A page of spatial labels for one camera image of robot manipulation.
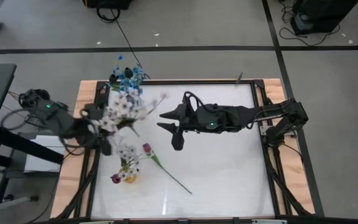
gray floor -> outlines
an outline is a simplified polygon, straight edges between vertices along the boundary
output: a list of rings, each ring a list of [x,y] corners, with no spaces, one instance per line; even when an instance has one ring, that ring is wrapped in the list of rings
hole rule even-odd
[[[102,23],[81,1],[18,2],[6,1],[0,10],[5,20],[0,49],[127,46],[116,24]],[[278,31],[283,26],[281,5],[268,2]],[[263,6],[257,0],[138,0],[122,13],[120,22],[137,47],[272,46]],[[315,34],[306,41],[319,40]],[[341,23],[341,31],[323,45],[349,45],[349,40],[358,45],[358,5]],[[297,40],[279,38],[279,42],[301,45]],[[44,88],[53,99],[73,107],[80,80],[107,79],[118,55],[124,56],[124,65],[133,65],[129,53],[8,54],[0,55],[0,63],[18,66],[11,91]],[[281,78],[275,52],[269,51],[139,52],[137,56],[152,78],[235,78],[241,72],[244,78]],[[310,117],[305,135],[325,214],[358,218],[358,51],[283,52],[283,56],[295,97]],[[19,107],[12,99],[5,105]],[[16,184],[27,185],[45,200],[54,181],[17,180],[9,192],[17,192]],[[0,220],[20,214],[16,223],[22,223],[44,208],[42,202],[28,204],[0,213]]]

yellow vase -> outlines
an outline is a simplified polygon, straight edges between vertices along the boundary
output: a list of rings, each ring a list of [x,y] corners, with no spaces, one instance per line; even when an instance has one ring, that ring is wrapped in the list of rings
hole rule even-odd
[[[121,168],[119,171],[120,171],[120,172],[121,172],[121,171],[125,171],[125,172],[126,172],[125,168]],[[132,177],[127,177],[127,178],[125,178],[125,179],[124,179],[124,182],[127,183],[127,184],[131,184],[131,183],[133,183],[135,180],[136,180],[136,174],[134,174]]]
[[[124,182],[127,184],[131,184],[136,180],[136,174],[134,174],[132,177],[127,177],[124,179]]]

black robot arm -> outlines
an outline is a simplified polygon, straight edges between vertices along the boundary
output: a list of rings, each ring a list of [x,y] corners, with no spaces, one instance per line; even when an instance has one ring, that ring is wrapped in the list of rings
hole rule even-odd
[[[91,120],[100,120],[103,117],[103,109],[96,104],[87,104],[81,110],[81,117],[74,118],[68,113],[68,106],[61,102],[50,99],[45,90],[29,90],[19,95],[19,104],[30,113],[31,117],[37,118],[44,128],[56,134],[66,147],[101,148],[101,152],[111,155],[111,146],[108,143],[107,131],[92,133],[88,125]],[[64,143],[64,139],[75,138],[78,146]]]
[[[195,110],[190,102],[191,97],[196,100],[197,108]],[[280,142],[279,140],[283,139],[285,133],[301,128],[308,121],[302,104],[296,102],[295,99],[257,108],[204,105],[196,95],[189,91],[185,92],[182,103],[175,110],[160,114],[160,117],[179,121],[178,126],[175,123],[157,123],[173,134],[172,146],[177,151],[183,149],[185,141],[183,132],[235,133],[244,128],[252,129],[254,123],[258,121],[283,118],[275,127],[266,131],[267,141],[273,145]]]

wooden board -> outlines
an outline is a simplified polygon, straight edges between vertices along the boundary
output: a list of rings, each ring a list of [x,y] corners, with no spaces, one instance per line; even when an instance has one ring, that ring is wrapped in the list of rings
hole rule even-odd
[[[281,85],[281,80],[278,78],[267,78],[264,79],[266,95],[273,103],[280,103],[285,100],[284,90]],[[279,119],[273,120],[273,124],[277,124]],[[298,143],[296,138],[285,136],[285,144],[298,150]],[[282,162],[285,183],[288,189],[295,196],[295,198],[302,204],[302,206],[310,213],[314,213],[314,206],[311,200],[308,182],[305,175],[305,170],[301,158],[298,153],[292,151],[286,146],[280,146],[280,158]],[[280,213],[285,214],[284,203],[282,200],[281,190],[276,186],[277,197],[279,199]]]
[[[80,89],[78,92],[78,97],[74,110],[74,117],[79,117],[80,110],[84,108],[84,105],[87,103],[92,103],[94,100],[94,95],[96,91],[96,84],[98,81],[81,81]],[[285,95],[281,85],[281,81],[278,78],[268,78],[264,79],[265,89],[267,92],[267,97],[269,97],[273,103],[279,103],[285,100]],[[298,150],[297,141],[295,138],[285,137],[285,142],[287,145]],[[299,155],[292,151],[291,149],[286,148],[285,146],[280,147],[280,157],[283,166],[283,172],[285,176],[285,181],[288,188],[295,196],[295,198],[304,206],[304,208],[314,213],[313,203],[311,201],[310,191],[308,183],[306,180],[305,171],[303,169],[302,161]],[[89,160],[89,167],[92,165],[93,155]],[[78,185],[80,182],[80,173],[83,164],[83,156],[68,156],[62,164],[62,172],[60,174],[59,182],[57,185],[57,190],[55,194],[55,200],[53,201],[51,218],[59,215],[63,209],[70,203],[70,200],[73,198],[74,194],[78,190]],[[280,206],[280,213],[284,214],[284,204],[282,199],[282,194],[278,186],[276,185],[276,192],[278,196],[278,202]],[[85,210],[88,203],[89,197],[89,188],[84,193],[82,200],[80,216],[85,216]]]
[[[94,96],[96,93],[96,84],[98,81],[81,81],[80,89],[78,91],[77,101],[74,108],[74,117],[80,117],[80,110],[84,108],[85,104],[93,103]],[[69,144],[76,144],[76,141],[71,139],[69,140]],[[75,152],[81,152],[83,149],[77,149]],[[53,201],[53,207],[50,217],[58,216],[65,207],[70,203],[74,194],[78,190],[78,186],[80,183],[80,174],[81,168],[83,164],[84,156],[68,156],[62,164],[62,171],[60,173],[56,193],[55,200]],[[90,169],[93,160],[90,159],[89,167]],[[82,200],[81,206],[81,217],[85,216],[86,204],[88,202],[89,196],[89,188],[84,193],[84,197]]]

purple flower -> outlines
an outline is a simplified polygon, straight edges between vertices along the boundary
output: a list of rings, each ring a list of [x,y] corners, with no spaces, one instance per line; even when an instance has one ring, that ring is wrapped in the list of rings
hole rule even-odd
[[[118,174],[114,174],[113,176],[110,177],[112,182],[115,184],[118,184],[121,182],[121,178],[119,178]]]
[[[152,148],[150,147],[150,145],[148,143],[144,144],[143,145],[143,150],[146,152],[146,153],[149,153],[152,151]]]

